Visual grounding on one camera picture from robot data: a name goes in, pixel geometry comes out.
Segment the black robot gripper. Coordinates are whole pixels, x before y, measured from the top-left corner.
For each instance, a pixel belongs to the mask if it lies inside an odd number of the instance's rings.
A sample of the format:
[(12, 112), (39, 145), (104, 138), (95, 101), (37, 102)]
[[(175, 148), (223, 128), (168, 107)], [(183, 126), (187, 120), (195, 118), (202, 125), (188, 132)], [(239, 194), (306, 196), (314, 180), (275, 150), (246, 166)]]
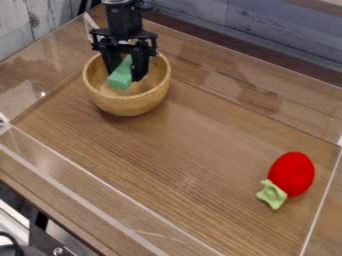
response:
[(131, 52), (132, 81), (139, 82), (149, 70), (149, 58), (157, 54), (157, 34), (143, 28), (141, 12), (153, 7), (152, 1), (103, 1), (107, 17), (107, 27), (91, 31), (92, 35), (101, 35), (108, 45), (100, 46), (100, 41), (92, 49), (101, 53), (108, 73), (112, 73), (121, 63), (120, 41), (137, 40), (136, 48)]

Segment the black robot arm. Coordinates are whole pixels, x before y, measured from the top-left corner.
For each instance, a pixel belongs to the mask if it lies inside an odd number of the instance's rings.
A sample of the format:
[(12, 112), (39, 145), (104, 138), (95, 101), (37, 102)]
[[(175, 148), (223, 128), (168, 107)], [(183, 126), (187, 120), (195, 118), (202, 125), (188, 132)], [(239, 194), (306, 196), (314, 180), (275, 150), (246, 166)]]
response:
[(119, 71), (123, 56), (131, 58), (128, 79), (139, 82), (148, 73), (149, 58), (157, 55), (157, 34), (143, 28), (140, 0), (101, 0), (107, 27), (89, 31), (92, 49), (100, 52), (108, 74)]

